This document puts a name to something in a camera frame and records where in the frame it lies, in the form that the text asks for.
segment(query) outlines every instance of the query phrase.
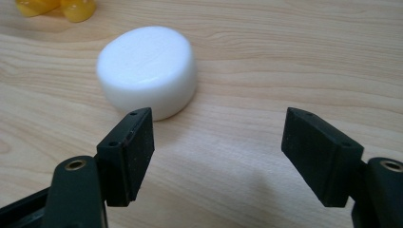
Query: white foam puck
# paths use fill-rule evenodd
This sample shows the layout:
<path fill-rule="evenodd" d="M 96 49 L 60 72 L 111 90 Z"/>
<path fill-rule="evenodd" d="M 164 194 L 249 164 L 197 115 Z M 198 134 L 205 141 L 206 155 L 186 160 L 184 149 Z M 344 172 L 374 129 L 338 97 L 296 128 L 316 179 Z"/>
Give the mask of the white foam puck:
<path fill-rule="evenodd" d="M 126 112 L 151 107 L 154 121 L 182 110 L 196 89 L 190 43 L 165 27 L 137 28 L 110 42 L 98 57 L 97 74 L 114 106 Z"/>

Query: yellow object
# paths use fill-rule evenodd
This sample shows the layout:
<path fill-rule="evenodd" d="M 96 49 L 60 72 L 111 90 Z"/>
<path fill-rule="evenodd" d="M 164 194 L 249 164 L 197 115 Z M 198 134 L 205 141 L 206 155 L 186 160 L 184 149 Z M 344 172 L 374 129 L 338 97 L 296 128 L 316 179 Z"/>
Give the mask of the yellow object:
<path fill-rule="evenodd" d="M 15 5 L 21 14 L 31 17 L 60 7 L 60 0 L 15 0 Z"/>
<path fill-rule="evenodd" d="M 70 22 L 82 22 L 94 14 L 94 0 L 15 0 L 15 5 L 26 17 L 44 14 L 58 7 Z"/>
<path fill-rule="evenodd" d="M 82 22 L 94 14 L 94 0 L 61 0 L 62 12 L 70 22 Z"/>

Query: black plastic part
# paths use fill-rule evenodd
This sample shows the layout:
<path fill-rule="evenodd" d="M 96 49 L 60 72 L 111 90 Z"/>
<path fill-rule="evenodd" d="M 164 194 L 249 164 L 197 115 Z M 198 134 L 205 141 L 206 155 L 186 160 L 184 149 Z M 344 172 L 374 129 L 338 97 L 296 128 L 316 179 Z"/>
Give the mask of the black plastic part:
<path fill-rule="evenodd" d="M 48 188 L 3 207 L 0 210 L 0 227 L 39 228 L 47 196 Z"/>
<path fill-rule="evenodd" d="M 370 193 L 367 189 L 365 174 L 367 164 L 362 161 L 358 169 L 354 171 L 350 181 L 350 197 L 355 201 L 352 211 L 354 228 L 378 228 L 379 219 L 371 201 Z"/>
<path fill-rule="evenodd" d="M 42 228 L 107 227 L 98 168 L 90 156 L 61 162 L 48 192 Z"/>
<path fill-rule="evenodd" d="M 127 114 L 98 144 L 103 194 L 108 206 L 135 200 L 154 152 L 151 108 Z"/>
<path fill-rule="evenodd" d="M 403 163 L 385 158 L 368 161 L 368 191 L 381 227 L 403 227 Z"/>
<path fill-rule="evenodd" d="M 326 207 L 344 207 L 363 147 L 317 115 L 289 107 L 281 150 Z"/>

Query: wood grain surface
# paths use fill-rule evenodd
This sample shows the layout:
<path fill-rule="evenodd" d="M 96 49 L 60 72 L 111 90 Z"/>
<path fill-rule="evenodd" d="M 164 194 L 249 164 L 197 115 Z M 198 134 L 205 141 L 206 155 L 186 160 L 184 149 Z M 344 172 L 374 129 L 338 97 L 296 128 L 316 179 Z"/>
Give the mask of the wood grain surface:
<path fill-rule="evenodd" d="M 124 113 L 95 65 L 120 34 L 167 26 L 197 58 L 198 89 L 154 123 L 138 200 L 110 227 L 352 227 L 324 208 L 280 150 L 288 106 L 316 113 L 403 161 L 402 0 L 98 0 L 83 23 L 24 18 L 0 2 L 0 206 L 49 186 L 54 167 L 95 155 Z"/>

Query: table surface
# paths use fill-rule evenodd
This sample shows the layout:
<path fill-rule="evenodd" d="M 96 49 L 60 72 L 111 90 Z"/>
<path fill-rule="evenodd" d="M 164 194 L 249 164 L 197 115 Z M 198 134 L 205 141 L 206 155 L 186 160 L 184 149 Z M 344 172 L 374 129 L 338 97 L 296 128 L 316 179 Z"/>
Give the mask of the table surface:
<path fill-rule="evenodd" d="M 144 26 L 191 42 L 198 88 L 154 123 L 138 199 L 110 227 L 352 227 L 324 208 L 280 150 L 286 109 L 316 113 L 403 161 L 401 0 L 98 0 L 83 23 L 24 18 L 0 2 L 0 206 L 49 186 L 54 167 L 95 155 L 125 115 L 95 74 L 101 49 Z"/>

